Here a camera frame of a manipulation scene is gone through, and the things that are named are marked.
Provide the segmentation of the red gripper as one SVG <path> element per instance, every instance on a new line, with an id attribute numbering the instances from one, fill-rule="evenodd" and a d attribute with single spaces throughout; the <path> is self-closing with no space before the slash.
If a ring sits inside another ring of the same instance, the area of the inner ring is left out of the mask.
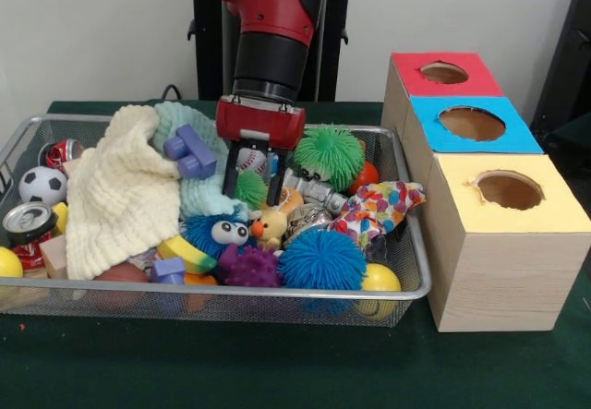
<path id="1" fill-rule="evenodd" d="M 276 206 L 281 199 L 287 169 L 287 152 L 303 137 L 306 112 L 290 104 L 269 102 L 239 96 L 223 96 L 217 103 L 216 129 L 221 138 L 231 140 L 223 179 L 223 194 L 234 197 L 238 170 L 236 163 L 242 149 L 240 140 L 257 140 L 268 145 L 270 183 L 266 204 Z"/>

